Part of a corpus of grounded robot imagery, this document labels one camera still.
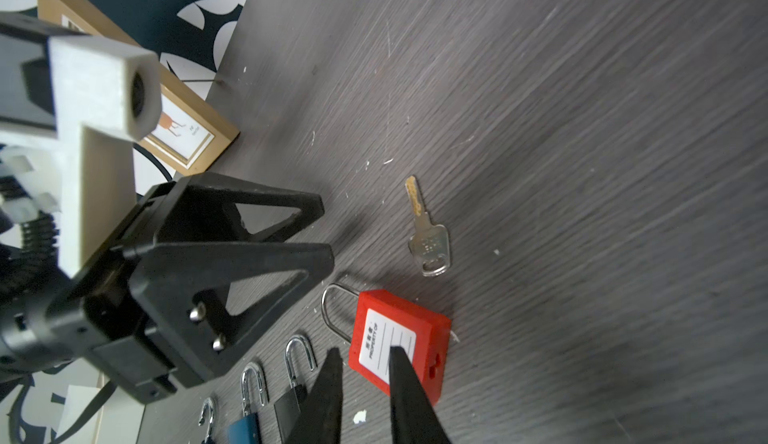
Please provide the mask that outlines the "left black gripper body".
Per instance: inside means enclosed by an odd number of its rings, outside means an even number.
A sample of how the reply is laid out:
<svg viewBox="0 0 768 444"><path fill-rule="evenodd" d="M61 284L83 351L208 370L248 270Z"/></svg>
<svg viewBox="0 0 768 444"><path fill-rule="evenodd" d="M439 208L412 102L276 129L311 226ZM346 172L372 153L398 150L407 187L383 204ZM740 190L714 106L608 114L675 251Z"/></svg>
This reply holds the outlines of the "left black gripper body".
<svg viewBox="0 0 768 444"><path fill-rule="evenodd" d="M88 360L142 403L216 378L180 378L171 353L133 298L129 280L140 260L163 244L182 244L187 221L184 178L157 186L117 228L87 266L69 278L55 264L53 221L41 218L28 244L1 250L1 378L23 377Z"/></svg>

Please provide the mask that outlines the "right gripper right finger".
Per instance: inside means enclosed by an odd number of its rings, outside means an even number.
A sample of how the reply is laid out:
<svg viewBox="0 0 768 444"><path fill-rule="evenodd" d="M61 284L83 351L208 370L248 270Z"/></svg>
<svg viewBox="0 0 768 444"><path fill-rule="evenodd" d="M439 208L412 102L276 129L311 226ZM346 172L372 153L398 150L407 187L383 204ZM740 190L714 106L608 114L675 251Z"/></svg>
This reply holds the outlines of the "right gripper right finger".
<svg viewBox="0 0 768 444"><path fill-rule="evenodd" d="M392 441L395 444L449 444L450 440L402 347L390 348L389 375Z"/></svg>

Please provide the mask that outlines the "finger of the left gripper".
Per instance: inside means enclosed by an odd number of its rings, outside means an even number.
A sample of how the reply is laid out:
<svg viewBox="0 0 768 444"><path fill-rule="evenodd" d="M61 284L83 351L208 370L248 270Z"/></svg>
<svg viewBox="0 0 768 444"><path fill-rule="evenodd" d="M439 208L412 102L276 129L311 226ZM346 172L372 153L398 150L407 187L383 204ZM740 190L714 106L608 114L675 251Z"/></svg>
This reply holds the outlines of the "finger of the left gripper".
<svg viewBox="0 0 768 444"><path fill-rule="evenodd" d="M258 184L223 174L192 176L184 189L188 218L179 226L184 244L283 243L324 216L320 195ZM240 205L290 209L290 216L256 232L242 220Z"/></svg>
<svg viewBox="0 0 768 444"><path fill-rule="evenodd" d="M334 268L324 243L163 244L129 280L180 378L218 378Z"/></svg>

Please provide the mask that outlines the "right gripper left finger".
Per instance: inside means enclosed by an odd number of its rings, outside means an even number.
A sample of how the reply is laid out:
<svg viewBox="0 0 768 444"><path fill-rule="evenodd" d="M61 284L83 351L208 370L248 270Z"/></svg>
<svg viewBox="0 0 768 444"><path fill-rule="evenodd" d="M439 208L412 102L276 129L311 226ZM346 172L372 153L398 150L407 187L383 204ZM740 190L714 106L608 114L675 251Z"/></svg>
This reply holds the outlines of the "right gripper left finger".
<svg viewBox="0 0 768 444"><path fill-rule="evenodd" d="M338 444L343 407L343 361L331 348L286 443Z"/></svg>

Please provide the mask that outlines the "small black padlock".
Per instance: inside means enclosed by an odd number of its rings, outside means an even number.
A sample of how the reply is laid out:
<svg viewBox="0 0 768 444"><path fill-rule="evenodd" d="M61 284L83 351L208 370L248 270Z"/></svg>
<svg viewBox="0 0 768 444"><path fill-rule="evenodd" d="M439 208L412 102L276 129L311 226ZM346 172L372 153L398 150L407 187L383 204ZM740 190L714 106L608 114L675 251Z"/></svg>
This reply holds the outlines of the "small black padlock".
<svg viewBox="0 0 768 444"><path fill-rule="evenodd" d="M297 370L292 360L292 349L300 345L304 350L309 368L317 368L317 359L311 341L304 334L294 334L287 342L284 350L284 362L289 379L288 390L274 403L275 418L282 443L286 443L300 414L304 401L308 396L307 386L299 381Z"/></svg>

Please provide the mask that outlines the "red padlock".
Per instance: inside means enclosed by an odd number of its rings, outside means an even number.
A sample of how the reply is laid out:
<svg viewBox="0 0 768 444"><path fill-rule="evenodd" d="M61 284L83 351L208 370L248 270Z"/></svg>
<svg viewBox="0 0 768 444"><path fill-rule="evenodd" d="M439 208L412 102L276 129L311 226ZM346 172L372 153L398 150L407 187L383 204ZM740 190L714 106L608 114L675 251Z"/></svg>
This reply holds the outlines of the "red padlock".
<svg viewBox="0 0 768 444"><path fill-rule="evenodd" d="M326 303L332 290L356 299L350 335L330 319ZM385 394L390 393L390 348L401 347L430 403L439 401L452 331L447 316L384 289L359 292L341 283L331 283L323 291L321 314L326 327L349 345L349 367Z"/></svg>

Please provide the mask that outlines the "silver brass key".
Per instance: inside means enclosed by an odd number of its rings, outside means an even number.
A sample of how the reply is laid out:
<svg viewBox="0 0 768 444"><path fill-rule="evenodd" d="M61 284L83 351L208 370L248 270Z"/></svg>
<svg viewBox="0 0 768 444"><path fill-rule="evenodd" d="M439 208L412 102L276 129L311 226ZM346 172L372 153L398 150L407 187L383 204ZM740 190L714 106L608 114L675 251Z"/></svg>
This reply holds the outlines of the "silver brass key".
<svg viewBox="0 0 768 444"><path fill-rule="evenodd" d="M405 188L413 211L414 234L408 248L425 277L445 273L451 265L450 236L442 224L434 224L415 175L408 176Z"/></svg>

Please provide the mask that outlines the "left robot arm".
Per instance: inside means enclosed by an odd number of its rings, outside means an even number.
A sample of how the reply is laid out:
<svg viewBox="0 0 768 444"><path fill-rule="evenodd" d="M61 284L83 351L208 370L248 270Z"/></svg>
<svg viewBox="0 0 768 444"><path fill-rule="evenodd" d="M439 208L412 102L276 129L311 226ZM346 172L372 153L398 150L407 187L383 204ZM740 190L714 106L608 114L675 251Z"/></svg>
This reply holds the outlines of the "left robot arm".
<svg viewBox="0 0 768 444"><path fill-rule="evenodd" d="M1 250L1 378L83 358L148 404L225 375L333 270L320 196L206 172L152 187L73 276L51 216Z"/></svg>

